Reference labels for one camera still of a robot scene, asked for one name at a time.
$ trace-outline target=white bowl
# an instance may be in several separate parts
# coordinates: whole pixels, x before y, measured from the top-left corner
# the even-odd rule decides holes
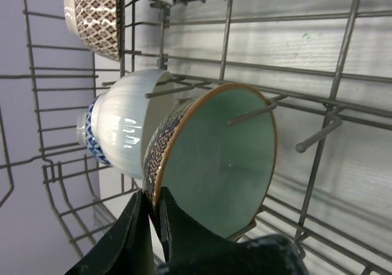
[[[77,140],[83,146],[86,146],[86,116],[86,111],[81,112],[76,123]]]
[[[148,143],[165,117],[175,107],[175,95],[145,94],[174,88],[164,70],[142,70],[117,81],[100,103],[97,134],[103,154],[112,166],[135,179],[142,179],[141,164]]]
[[[64,0],[64,16],[69,32],[79,34],[75,13],[75,0]]]

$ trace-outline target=blue painted bowl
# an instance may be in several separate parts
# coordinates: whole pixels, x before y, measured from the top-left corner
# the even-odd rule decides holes
[[[104,165],[110,165],[109,160],[105,157],[99,141],[95,136],[98,109],[103,98],[103,94],[97,96],[91,102],[87,111],[79,115],[77,121],[77,138],[81,145],[87,147],[97,162]]]

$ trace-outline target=black object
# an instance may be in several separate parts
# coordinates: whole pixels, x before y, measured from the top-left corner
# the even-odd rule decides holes
[[[167,262],[157,270],[148,222],[151,208],[139,190],[114,226],[66,275],[309,274],[295,245],[283,235],[234,243],[193,220],[166,187],[161,188],[159,204],[155,218]]]

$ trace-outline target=metal wire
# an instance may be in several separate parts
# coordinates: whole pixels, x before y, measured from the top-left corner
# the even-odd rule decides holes
[[[256,219],[258,223],[261,223],[263,225],[266,225],[270,229],[276,231],[276,232],[281,232],[285,233],[286,235],[290,236],[287,231],[283,231],[282,228],[278,227],[277,225],[273,225],[271,222],[268,221],[268,219],[265,217],[266,214],[272,215],[275,218],[279,219],[282,224],[289,225],[293,227],[296,230],[295,235],[290,236],[291,239],[296,243],[296,245],[299,247],[299,250],[303,257],[306,255],[306,252],[313,253],[315,256],[318,258],[321,258],[323,261],[327,262],[331,266],[335,267],[336,269],[342,271],[345,274],[352,274],[354,273],[347,269],[345,266],[342,266],[341,263],[335,261],[332,259],[328,254],[325,254],[314,247],[310,246],[308,244],[309,239],[316,239],[320,243],[329,246],[330,248],[338,251],[341,253],[343,256],[350,258],[360,264],[363,265],[363,272],[362,274],[370,274],[371,272],[377,272],[381,275],[391,275],[392,273],[385,268],[382,268],[378,264],[375,264],[373,262],[370,262],[368,259],[362,257],[359,253],[350,251],[341,245],[335,243],[334,241],[331,241],[327,239],[326,237],[319,235],[318,233],[312,231],[308,227],[304,226],[304,223],[309,220],[313,223],[316,223],[317,225],[323,227],[324,229],[327,229],[328,231],[351,241],[352,243],[356,244],[358,247],[361,247],[363,249],[366,249],[369,252],[372,252],[376,256],[385,259],[388,262],[392,263],[392,256],[390,254],[386,254],[385,252],[382,252],[378,249],[376,249],[374,246],[370,246],[358,238],[353,237],[349,233],[343,232],[336,227],[321,221],[317,219],[316,217],[311,216],[308,213],[308,207],[309,203],[311,200],[311,195],[312,195],[312,190],[315,184],[315,180],[317,177],[318,173],[318,168],[320,164],[321,157],[323,155],[323,149],[325,145],[325,138],[327,135],[332,133],[333,130],[338,128],[340,125],[344,125],[346,121],[348,122],[355,122],[358,124],[363,124],[367,126],[372,126],[372,127],[378,127],[381,129],[385,130],[392,130],[392,125],[387,124],[381,121],[374,121],[374,120],[368,120],[362,118],[362,115],[375,115],[379,117],[383,117],[386,119],[392,119],[392,111],[389,110],[382,110],[379,108],[373,108],[373,107],[368,107],[366,105],[360,105],[356,104],[354,102],[344,102],[341,100],[336,99],[337,92],[339,90],[340,82],[341,80],[344,79],[349,79],[349,80],[360,80],[360,81],[370,81],[370,82],[381,82],[381,83],[391,83],[392,78],[390,77],[381,77],[381,76],[370,76],[370,75],[360,75],[360,74],[352,74],[352,73],[345,73],[344,72],[344,64],[347,56],[347,52],[349,49],[350,45],[350,39],[352,36],[353,29],[355,27],[355,22],[356,19],[359,18],[374,18],[374,17],[392,17],[392,10],[377,10],[377,11],[358,11],[360,1],[361,0],[352,0],[350,11],[349,12],[344,12],[344,13],[323,13],[323,14],[317,14],[317,15],[291,15],[291,16],[275,16],[275,17],[252,17],[252,18],[232,18],[232,7],[233,7],[233,0],[226,0],[227,1],[227,11],[226,11],[226,17],[221,18],[221,19],[215,19],[215,20],[198,20],[198,21],[177,21],[173,22],[168,19],[168,16],[170,12],[166,8],[161,8],[161,15],[160,15],[160,20],[158,22],[144,22],[144,21],[135,21],[135,13],[136,13],[136,6],[138,4],[137,1],[140,0],[131,0],[131,2],[128,2],[127,4],[121,4],[121,8],[125,7],[131,7],[131,16],[130,16],[130,23],[126,24],[126,21],[124,19],[121,20],[121,32],[120,32],[120,40],[122,41],[120,45],[120,51],[121,51],[121,60],[119,64],[118,69],[97,69],[96,68],[96,62],[95,62],[95,56],[92,54],[92,64],[91,68],[63,68],[63,67],[48,67],[48,66],[35,66],[34,63],[34,56],[33,56],[33,49],[35,48],[41,48],[45,49],[48,51],[52,50],[65,50],[65,51],[70,51],[71,53],[73,51],[82,51],[86,52],[89,51],[87,48],[81,48],[81,47],[73,47],[73,46],[62,46],[62,45],[42,45],[42,44],[35,44],[32,41],[31,37],[31,28],[30,28],[30,21],[29,17],[30,16],[38,16],[42,18],[49,18],[49,19],[57,19],[57,20],[63,20],[64,17],[62,16],[57,16],[57,15],[52,15],[49,13],[41,13],[41,12],[33,12],[28,9],[28,2],[27,0],[23,0],[23,13],[24,13],[24,18],[25,18],[25,23],[26,23],[26,45],[28,48],[28,55],[29,55],[29,64],[30,64],[30,74],[24,74],[24,75],[0,75],[0,80],[31,80],[32,82],[32,92],[34,96],[34,113],[36,114],[36,120],[37,120],[37,131],[39,134],[39,148],[38,154],[36,156],[33,156],[29,159],[26,160],[18,160],[18,161],[11,161],[9,159],[9,153],[8,153],[8,147],[7,147],[7,142],[6,142],[6,132],[4,129],[4,119],[1,114],[0,110],[0,131],[1,131],[1,138],[2,138],[2,143],[3,143],[3,149],[4,149],[4,155],[5,155],[5,163],[0,164],[0,170],[6,170],[7,171],[7,176],[8,176],[8,181],[9,181],[9,190],[6,192],[4,197],[0,197],[0,207],[7,201],[9,196],[12,194],[14,190],[14,183],[13,179],[14,176],[12,175],[12,168],[15,166],[19,165],[25,165],[37,160],[44,160],[46,163],[42,167],[42,174],[43,174],[43,186],[45,187],[46,193],[48,195],[48,200],[50,202],[50,206],[53,209],[53,212],[55,216],[58,218],[58,221],[61,225],[61,227],[64,229],[64,233],[67,235],[68,240],[70,241],[71,245],[73,245],[76,253],[79,256],[83,256],[84,253],[81,250],[80,246],[78,243],[83,240],[87,239],[91,245],[96,243],[96,239],[94,237],[94,234],[99,233],[99,232],[104,232],[107,230],[109,227],[111,227],[115,221],[115,217],[110,213],[110,211],[107,209],[105,206],[105,202],[121,197],[123,195],[131,194],[138,190],[138,186],[134,180],[132,180],[132,186],[130,189],[126,189],[125,185],[125,177],[124,175],[121,175],[121,190],[117,193],[114,194],[110,197],[100,199],[99,194],[95,193],[92,187],[91,183],[91,177],[90,173],[92,172],[97,172],[104,170],[108,168],[109,166],[103,166],[100,167],[98,166],[98,163],[94,163],[94,167],[91,167],[88,162],[88,160],[91,159],[91,157],[84,156],[84,157],[75,157],[71,160],[63,161],[63,162],[57,162],[54,163],[50,158],[51,157],[62,157],[65,154],[70,154],[70,153],[76,153],[79,151],[84,150],[82,147],[74,147],[78,146],[78,143],[64,143],[56,146],[48,146],[44,142],[44,133],[46,132],[54,132],[57,131],[57,133],[60,135],[64,130],[67,129],[74,129],[75,125],[73,123],[70,123],[69,125],[65,126],[58,126],[58,127],[42,127],[42,122],[41,122],[41,113],[45,112],[51,112],[51,111],[67,111],[67,110],[79,110],[79,109],[85,109],[87,108],[86,106],[81,106],[81,107],[73,107],[72,104],[70,103],[69,106],[67,107],[59,107],[59,108],[45,108],[40,106],[39,102],[39,97],[38,93],[39,92],[52,92],[52,91],[64,91],[64,92],[74,92],[78,90],[92,90],[94,93],[94,96],[96,96],[96,91],[100,89],[107,89],[108,87],[97,87],[96,86],[96,78],[97,78],[97,72],[119,72],[120,77],[124,76],[127,71],[126,71],[126,57],[125,55],[131,55],[131,71],[135,71],[135,57],[136,56],[145,56],[145,57],[152,57],[152,58],[157,58],[157,66],[161,69],[166,69],[166,63],[167,61],[186,61],[186,62],[194,62],[194,63],[203,63],[203,64],[216,64],[220,66],[220,71],[219,71],[219,77],[217,78],[207,78],[207,77],[201,77],[201,76],[196,76],[196,75],[185,75],[185,74],[180,74],[180,73],[175,73],[174,74],[174,82],[176,84],[182,85],[183,87],[180,88],[175,88],[169,91],[165,92],[158,92],[158,93],[153,93],[153,94],[147,94],[147,97],[154,97],[154,96],[163,96],[164,94],[168,93],[177,93],[177,92],[182,92],[186,90],[191,90],[194,88],[201,88],[201,89],[210,89],[211,87],[208,85],[221,85],[225,83],[232,82],[230,80],[225,79],[225,68],[227,66],[232,66],[232,67],[239,67],[239,68],[244,68],[244,69],[260,69],[260,70],[269,70],[269,71],[278,71],[278,72],[288,72],[288,73],[298,73],[298,74],[306,74],[306,75],[316,75],[316,76],[321,76],[324,77],[325,80],[329,80],[331,82],[331,90],[330,90],[330,95],[328,97],[320,97],[320,96],[315,96],[313,94],[305,94],[303,92],[295,92],[292,90],[284,90],[284,89],[278,89],[278,88],[271,88],[267,86],[260,86],[260,85],[254,85],[257,89],[264,91],[264,92],[270,92],[273,94],[276,94],[276,97],[272,98],[271,105],[268,106],[267,110],[257,110],[254,112],[249,113],[248,115],[244,115],[241,118],[238,119],[232,119],[234,122],[230,122],[228,124],[235,124],[238,121],[246,121],[246,119],[252,118],[253,116],[258,116],[261,113],[264,113],[266,111],[272,110],[276,107],[285,107],[285,108],[290,108],[298,111],[304,111],[307,113],[313,113],[316,115],[322,115],[323,116],[323,125],[321,129],[316,132],[314,135],[310,135],[309,138],[307,138],[305,141],[302,141],[297,145],[297,150],[299,152],[302,152],[306,150],[308,147],[311,145],[317,144],[317,149],[316,153],[314,156],[314,162],[312,165],[312,171],[309,176],[309,181],[307,184],[307,189],[305,193],[305,198],[302,204],[301,208],[295,208],[292,205],[289,205],[282,200],[268,195],[267,200],[277,203],[278,205],[284,207],[285,209],[288,209],[292,211],[293,213],[299,215],[298,221],[295,221],[293,219],[289,219],[285,215],[282,215],[278,211],[275,211],[274,209],[269,208],[268,206],[263,206],[262,207],[262,213],[260,213]],[[206,3],[207,0],[178,0],[178,4],[184,4],[187,5],[190,2],[202,2]],[[228,53],[228,40],[230,37],[230,26],[233,23],[264,23],[264,22],[270,22],[270,21],[311,21],[311,20],[333,20],[333,19],[346,19],[346,26],[345,26],[345,31],[343,35],[343,40],[341,43],[341,48],[339,52],[339,57],[336,62],[336,68],[334,72],[327,72],[327,71],[321,71],[321,70],[312,70],[312,69],[300,69],[300,68],[293,68],[293,67],[281,67],[281,66],[269,66],[269,65],[264,65],[264,64],[250,64],[250,63],[245,63],[245,62],[236,62],[236,61],[228,61],[227,60],[227,53]],[[170,54],[165,54],[164,50],[164,39],[165,39],[165,29],[167,27],[172,27],[172,26],[183,26],[183,25],[208,25],[208,24],[224,24],[224,38],[222,42],[222,53],[220,56],[220,59],[200,59],[200,58],[188,58],[188,57],[182,57],[182,56],[172,56]],[[142,51],[137,51],[135,49],[135,39],[136,39],[136,27],[138,25],[150,25],[150,26],[159,26],[160,27],[160,41],[159,41],[159,53],[156,54],[151,54],[151,53],[143,53]],[[132,33],[130,37],[131,41],[131,49],[126,50],[125,45],[124,45],[124,37],[125,37],[125,32],[124,29],[126,27],[131,27],[132,28]],[[37,70],[47,70],[47,71],[53,71],[53,74],[36,74]],[[60,72],[60,71],[70,71],[73,72],[72,74],[69,75],[64,75],[63,73],[56,74],[55,72]],[[77,78],[79,80],[92,80],[92,87],[91,88],[69,88],[69,87],[63,87],[63,88],[38,88],[37,87],[37,81],[40,79],[44,78],[53,78],[53,79],[60,79],[60,78]],[[114,82],[106,82],[102,84],[102,86],[110,86]],[[314,103],[320,104],[319,108],[309,108],[305,107],[304,105],[300,104],[293,104],[292,102],[289,102],[287,99],[300,99],[300,100],[305,100],[305,101],[310,101]],[[342,110],[351,110],[351,111],[357,111],[360,113],[359,116],[348,116],[344,115],[341,113]],[[78,162],[83,164],[83,170],[78,171],[75,173],[69,173],[69,174],[63,174],[62,168],[63,166],[67,164],[77,164]],[[81,206],[73,206],[72,201],[69,200],[68,194],[67,194],[67,180],[70,178],[85,178],[88,188],[89,188],[89,193],[91,194],[92,197],[92,202],[87,203],[85,205]],[[66,202],[67,209],[65,211],[60,211],[58,209],[58,206],[56,204],[55,199],[53,198],[53,188],[55,186],[59,186],[61,192],[62,192],[62,198]],[[107,219],[104,219],[104,223],[98,225],[95,229],[90,230],[86,226],[86,222],[83,221],[81,216],[79,215],[79,212],[86,209],[86,208],[100,208],[102,212],[100,212],[100,215],[102,216],[107,216]],[[65,222],[64,218],[72,216],[73,219],[77,222],[79,225],[81,231],[83,234],[75,236],[74,234],[71,233],[69,226]],[[237,236],[241,236],[242,234],[246,233],[249,231],[250,228],[254,227],[254,224],[249,224],[248,227],[245,227],[242,229],[239,233],[236,233]],[[155,261],[156,263],[160,264],[162,261],[159,259],[159,257],[155,256]]]

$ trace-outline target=metal wire rack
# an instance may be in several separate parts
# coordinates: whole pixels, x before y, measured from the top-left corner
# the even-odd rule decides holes
[[[121,61],[119,65],[119,69],[97,69],[95,56],[92,54],[91,56],[91,68],[90,69],[75,69],[75,68],[51,68],[45,66],[36,66],[34,62],[33,49],[35,48],[44,48],[44,49],[62,49],[69,51],[89,51],[87,48],[76,48],[76,47],[64,47],[58,45],[38,45],[32,41],[31,35],[31,27],[30,27],[30,18],[32,16],[40,16],[45,17],[47,19],[60,19],[63,20],[62,16],[50,15],[47,13],[41,12],[32,12],[28,7],[28,0],[23,0],[23,13],[26,23],[26,40],[28,47],[28,55],[29,55],[29,63],[30,63],[30,74],[27,75],[1,75],[0,79],[6,80],[19,80],[19,79],[30,79],[32,81],[32,93],[34,95],[35,102],[35,114],[38,125],[38,134],[39,134],[39,154],[26,160],[11,162],[8,149],[7,149],[7,139],[4,131],[4,124],[0,111],[0,131],[1,138],[4,147],[4,157],[5,164],[0,165],[0,170],[5,170],[7,172],[7,177],[9,180],[9,190],[5,194],[5,196],[1,197],[0,206],[2,206],[7,199],[12,194],[15,185],[13,182],[13,167],[24,165],[30,162],[34,162],[35,160],[44,160],[47,162],[42,167],[43,174],[43,185],[45,186],[48,199],[50,205],[58,218],[59,223],[64,229],[64,232],[68,236],[69,242],[75,248],[75,251],[79,256],[83,256],[85,252],[81,250],[78,243],[82,240],[87,239],[91,245],[95,245],[97,242],[97,234],[104,232],[108,228],[110,228],[115,222],[116,218],[105,206],[105,202],[118,198],[123,195],[130,194],[139,189],[137,183],[132,180],[132,185],[130,189],[125,189],[124,185],[124,175],[121,175],[121,191],[110,197],[101,199],[99,198],[99,194],[94,191],[91,185],[91,177],[89,174],[97,171],[104,170],[108,168],[108,166],[98,166],[95,164],[91,166],[91,158],[87,155],[84,157],[78,157],[77,159],[71,159],[63,162],[53,162],[51,158],[53,157],[62,157],[66,154],[73,153],[76,151],[82,151],[84,148],[79,147],[78,143],[66,143],[63,145],[56,146],[45,146],[44,142],[44,134],[49,131],[58,131],[57,133],[61,134],[66,129],[74,129],[75,125],[62,126],[62,127],[51,127],[45,128],[42,127],[41,115],[43,113],[49,111],[61,111],[61,110],[79,110],[87,107],[61,107],[61,108],[41,108],[39,102],[39,94],[40,92],[51,92],[51,91],[76,91],[81,89],[91,89],[94,91],[94,94],[99,89],[108,89],[110,85],[114,82],[104,82],[102,86],[96,86],[95,79],[97,78],[97,72],[119,72],[120,77],[124,76],[128,71],[126,70],[126,55],[130,55],[130,66],[129,70],[133,72],[135,70],[135,60],[137,57],[146,57],[146,58],[156,58],[157,66],[161,69],[168,68],[168,62],[172,61],[181,61],[189,64],[208,64],[208,65],[217,65],[219,66],[219,76],[217,78],[210,78],[200,76],[198,74],[185,74],[185,73],[175,73],[175,81],[178,84],[178,88],[171,90],[167,93],[179,93],[183,91],[190,91],[193,89],[210,89],[212,86],[222,85],[228,82],[232,82],[232,80],[227,80],[225,76],[225,72],[228,67],[238,67],[244,69],[254,69],[254,70],[267,70],[271,72],[285,72],[286,74],[303,74],[303,75],[313,75],[318,77],[332,78],[331,89],[329,91],[328,97],[318,96],[314,94],[309,94],[305,92],[293,91],[292,89],[281,89],[275,88],[271,86],[260,86],[254,85],[260,91],[267,92],[268,94],[274,94],[271,98],[271,105],[262,110],[254,111],[248,115],[244,115],[236,119],[235,121],[246,121],[246,119],[252,118],[254,116],[260,115],[267,111],[274,110],[277,107],[284,107],[289,109],[294,109],[298,111],[303,111],[305,113],[313,113],[316,115],[320,115],[323,117],[323,123],[321,129],[308,137],[307,139],[299,142],[295,149],[298,153],[304,153],[310,148],[312,145],[317,144],[317,149],[315,150],[314,161],[311,166],[311,173],[309,180],[307,182],[306,192],[304,194],[304,199],[302,202],[301,208],[296,208],[293,205],[283,201],[280,198],[277,198],[271,194],[267,195],[267,200],[269,202],[268,205],[264,205],[261,208],[261,213],[257,216],[257,224],[265,225],[270,230],[275,232],[285,233],[290,236],[291,239],[296,243],[299,247],[301,254],[303,257],[306,254],[313,254],[316,257],[320,258],[324,262],[327,262],[331,266],[333,266],[336,270],[344,273],[344,274],[381,274],[381,275],[391,275],[391,269],[388,270],[389,267],[392,266],[392,255],[388,254],[385,251],[381,251],[373,245],[365,243],[362,239],[354,237],[349,232],[344,232],[340,230],[338,227],[335,227],[317,217],[308,213],[309,204],[311,202],[313,189],[315,186],[315,180],[318,174],[319,165],[322,159],[326,136],[330,134],[332,131],[336,130],[338,127],[344,125],[345,122],[354,122],[357,124],[372,126],[378,129],[383,130],[392,130],[392,125],[388,124],[387,119],[392,119],[392,111],[384,110],[381,108],[375,108],[368,105],[358,104],[356,102],[349,102],[337,99],[337,93],[339,90],[339,86],[341,84],[342,79],[345,80],[358,80],[358,81],[368,81],[368,82],[378,82],[378,83],[390,83],[391,77],[383,77],[383,76],[373,76],[373,75],[365,75],[365,74],[356,74],[356,73],[346,73],[344,72],[344,66],[347,58],[347,53],[349,51],[350,41],[352,38],[353,31],[355,29],[355,22],[359,18],[376,18],[376,17],[390,17],[392,16],[392,9],[387,10],[373,10],[373,11],[360,11],[360,2],[361,0],[352,0],[350,10],[348,12],[339,12],[339,13],[321,13],[321,14],[309,14],[309,15],[287,15],[287,16],[267,16],[263,17],[260,15],[259,17],[250,17],[250,18],[232,18],[233,11],[233,0],[224,0],[226,2],[226,16],[225,18],[215,19],[215,20],[185,20],[185,21],[172,21],[170,18],[170,9],[164,7],[159,2],[151,1],[151,7],[159,9],[159,21],[151,22],[151,21],[139,21],[136,22],[135,13],[137,2],[142,0],[130,0],[130,2],[123,4],[123,7],[130,8],[131,15],[130,23],[126,23],[127,21],[122,21],[122,37],[125,35],[125,29],[130,28],[131,31],[131,46],[130,50],[125,48],[125,45],[121,46]],[[183,6],[188,6],[189,4],[195,2],[201,2],[206,4],[205,7],[208,7],[208,0],[177,0],[177,4],[182,4]],[[336,67],[334,71],[325,71],[325,70],[317,70],[317,69],[302,69],[299,67],[283,67],[283,66],[271,66],[268,64],[254,64],[249,62],[238,62],[238,61],[229,61],[228,58],[228,46],[229,46],[229,37],[230,37],[230,29],[234,24],[248,24],[248,23],[264,23],[264,22],[281,22],[281,21],[317,21],[317,20],[345,20],[345,28],[342,36],[342,41],[340,44],[339,55],[337,57]],[[221,24],[224,25],[224,36],[222,42],[222,52],[220,55],[220,59],[206,59],[206,58],[191,58],[187,56],[175,56],[170,55],[165,52],[165,35],[167,33],[168,28],[172,28],[175,26],[202,26],[202,25],[215,25]],[[146,53],[144,51],[135,49],[135,39],[136,39],[136,28],[139,25],[151,26],[159,28],[159,52],[158,53]],[[75,72],[72,75],[61,75],[61,74],[45,74],[42,75],[39,73],[39,70],[45,70],[50,72],[57,71],[71,71]],[[87,75],[80,75],[78,72],[84,71],[87,72]],[[38,88],[37,81],[41,78],[90,78],[92,79],[93,87],[92,88]],[[161,96],[164,94],[150,94],[150,96]],[[309,106],[307,104],[298,104],[298,102],[290,101],[290,99],[299,99],[303,102],[310,102],[313,105]],[[354,111],[355,113],[342,113],[344,111]],[[83,163],[84,170],[71,173],[71,174],[63,174],[62,169],[65,165],[74,164],[74,163]],[[71,178],[86,178],[86,181],[89,184],[90,194],[92,196],[93,201],[91,203],[85,204],[83,206],[75,207],[72,205],[72,201],[69,200],[67,194],[67,186],[66,182]],[[53,198],[53,187],[59,186],[64,201],[68,207],[66,211],[59,211],[58,207],[55,204],[55,200]],[[280,209],[284,209],[279,211],[274,207],[270,206],[270,203],[274,203],[280,207]],[[79,212],[93,207],[96,209],[96,228],[94,230],[90,230],[87,228],[85,222],[80,217]],[[269,214],[270,216],[275,217],[279,222],[279,224],[271,223],[270,220],[265,219],[265,214]],[[72,234],[67,226],[65,221],[66,217],[72,216],[73,219],[77,221],[80,228],[83,230],[82,235],[75,236]],[[313,223],[318,227],[321,227],[324,230],[328,230],[332,233],[337,239],[330,239],[329,236],[319,234],[321,232],[317,232],[313,230],[312,227],[308,227],[305,223]],[[250,230],[250,228],[255,225],[251,225],[248,228],[242,230],[242,233],[246,233]],[[287,231],[287,227],[291,227],[295,229],[295,233],[291,233]],[[316,247],[312,246],[312,244],[308,244],[307,242],[313,239],[314,241],[328,246],[330,249],[338,252],[338,254],[343,258],[343,260],[352,260],[356,262],[357,265],[361,266],[360,272],[354,272],[352,269],[348,268],[347,265],[342,263],[342,260],[336,260],[335,256],[326,254],[318,250]],[[348,241],[354,247],[346,247],[345,243],[340,243],[340,241]],[[371,253],[371,256],[363,255],[363,251],[358,250],[366,250]],[[379,263],[379,259],[384,260],[386,263]],[[160,259],[156,257],[156,262],[161,263]]]

